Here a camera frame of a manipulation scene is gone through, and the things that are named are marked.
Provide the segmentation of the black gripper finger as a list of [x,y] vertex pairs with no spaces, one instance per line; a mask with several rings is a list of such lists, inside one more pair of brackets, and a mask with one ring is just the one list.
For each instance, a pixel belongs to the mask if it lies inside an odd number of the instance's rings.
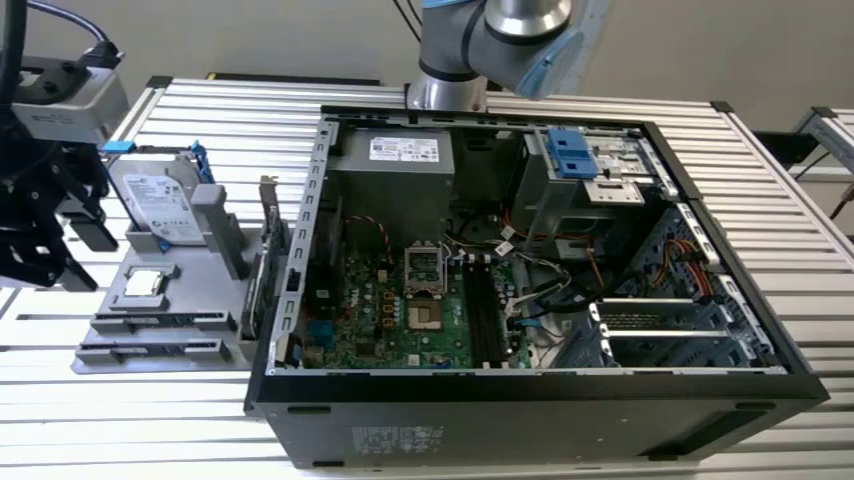
[[62,193],[58,214],[94,252],[117,249],[117,241],[105,227],[100,201],[109,193],[104,164],[94,147],[61,147],[52,164],[52,178]]
[[61,286],[70,292],[97,289],[61,237],[38,229],[1,229],[1,285]]

